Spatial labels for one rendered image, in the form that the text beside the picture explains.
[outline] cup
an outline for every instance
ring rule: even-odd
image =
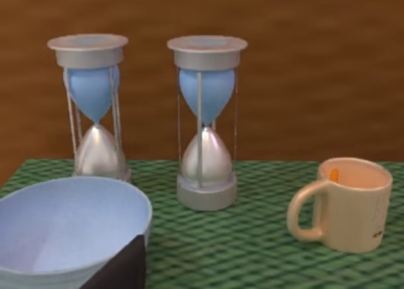
[[[391,174],[367,160],[332,158],[319,166],[317,178],[297,191],[289,204],[290,234],[301,241],[319,241],[348,253],[377,248],[386,223]],[[311,197],[314,197],[312,228],[302,229],[300,209]]]

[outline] table surface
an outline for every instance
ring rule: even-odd
[[[133,183],[153,204],[147,289],[371,288],[404,286],[404,163],[383,162],[395,178],[381,246],[361,255],[302,243],[286,229],[294,192],[314,180],[318,162],[239,161],[237,202],[198,213],[175,198],[176,161],[129,161]],[[0,197],[69,177],[71,160],[27,160]],[[300,218],[309,226],[312,206]]]

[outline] mug handle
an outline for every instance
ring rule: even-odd
[[[312,196],[326,192],[329,184],[328,179],[316,180],[299,191],[293,196],[289,203],[287,213],[287,227],[291,235],[304,242],[320,241],[323,238],[323,231],[319,225],[311,229],[301,229],[299,226],[299,213],[303,204]]]

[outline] bowl rim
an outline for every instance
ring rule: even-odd
[[[148,196],[139,188],[137,188],[135,185],[130,184],[128,182],[124,182],[123,180],[117,180],[117,179],[112,179],[112,178],[108,178],[108,177],[97,177],[97,176],[74,176],[74,177],[61,177],[58,179],[52,179],[52,180],[45,180],[42,182],[38,182],[36,184],[32,184],[26,187],[22,187],[21,189],[18,189],[16,191],[13,191],[10,194],[7,194],[6,196],[4,196],[3,198],[0,198],[0,201],[7,199],[7,198],[12,198],[13,196],[15,196],[16,194],[18,194],[21,191],[24,191],[25,189],[29,189],[35,186],[41,186],[45,183],[52,183],[52,182],[65,182],[65,181],[76,181],[76,180],[90,180],[90,181],[105,181],[105,182],[111,182],[114,184],[119,184],[122,186],[126,186],[130,189],[132,189],[134,192],[137,192],[145,201],[146,203],[146,207],[148,210],[148,218],[147,221],[145,223],[145,227],[144,229],[142,229],[141,233],[138,235],[145,235],[147,233],[147,231],[150,229],[150,225],[152,223],[152,217],[153,217],[153,206],[152,203],[150,202]],[[33,272],[22,272],[22,271],[18,271],[18,270],[13,270],[13,269],[8,269],[8,268],[4,268],[0,266],[0,274],[2,273],[8,273],[8,274],[13,274],[15,276],[29,276],[29,277],[41,277],[41,276],[55,276],[55,275],[65,275],[65,274],[71,274],[74,272],[79,272],[79,271],[84,271],[86,269],[91,269],[92,267],[95,266],[99,266],[102,263],[107,263],[110,259],[112,259],[116,254],[112,254],[111,256],[107,256],[103,259],[100,259],[98,261],[94,261],[91,262],[90,264],[86,264],[86,265],[82,265],[79,266],[77,268],[69,268],[69,269],[60,269],[60,270],[54,270],[54,271],[41,271],[41,272],[37,272],[37,273],[33,273]]]

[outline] hourglass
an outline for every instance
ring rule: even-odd
[[[181,118],[178,118],[180,172],[177,198],[198,211],[224,209],[234,203],[237,177],[232,158],[216,132],[216,118],[234,89],[235,68],[247,42],[223,36],[188,36],[169,40],[178,67],[178,89],[197,118],[196,135],[181,158]]]
[[[106,34],[72,35],[48,42],[48,47],[56,51],[58,65],[64,68],[74,175],[131,180],[131,170],[126,165],[121,148],[117,66],[123,60],[122,47],[127,42],[125,37]],[[111,106],[114,135],[100,124]],[[81,113],[93,122],[84,136],[81,132]]]

